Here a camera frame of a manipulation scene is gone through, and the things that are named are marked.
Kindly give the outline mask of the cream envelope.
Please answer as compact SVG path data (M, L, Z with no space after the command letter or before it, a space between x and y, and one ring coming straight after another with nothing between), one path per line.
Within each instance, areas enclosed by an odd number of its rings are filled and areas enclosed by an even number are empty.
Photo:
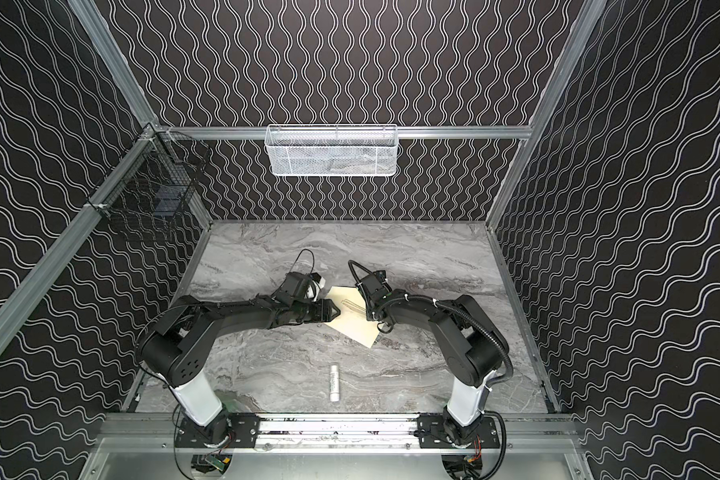
M379 331L375 322L366 319L366 304L356 287L333 286L326 295L340 310L327 325L366 348L375 343Z

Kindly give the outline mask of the white glue stick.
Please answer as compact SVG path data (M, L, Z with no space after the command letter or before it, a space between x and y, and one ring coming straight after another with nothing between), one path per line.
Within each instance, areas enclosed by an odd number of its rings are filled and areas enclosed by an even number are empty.
M333 364L329 369L329 401L332 403L340 401L340 369Z

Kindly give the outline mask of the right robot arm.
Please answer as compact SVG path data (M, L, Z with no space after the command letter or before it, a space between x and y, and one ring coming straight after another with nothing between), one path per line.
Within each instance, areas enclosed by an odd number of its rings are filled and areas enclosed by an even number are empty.
M486 399L493 386L514 376L507 340L470 295L453 300L392 288L383 270L354 277L366 319L387 334L398 325L430 332L454 377L443 412L445 438L467 445L477 438Z

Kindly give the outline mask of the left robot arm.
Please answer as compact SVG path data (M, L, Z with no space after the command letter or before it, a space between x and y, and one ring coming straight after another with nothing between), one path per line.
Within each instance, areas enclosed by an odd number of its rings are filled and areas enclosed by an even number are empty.
M203 443L221 446L230 436L229 411L205 372L217 339L248 330L331 322L341 310L321 296L323 286L317 273L289 272L274 292L248 300L182 296L142 335L138 358L168 385Z

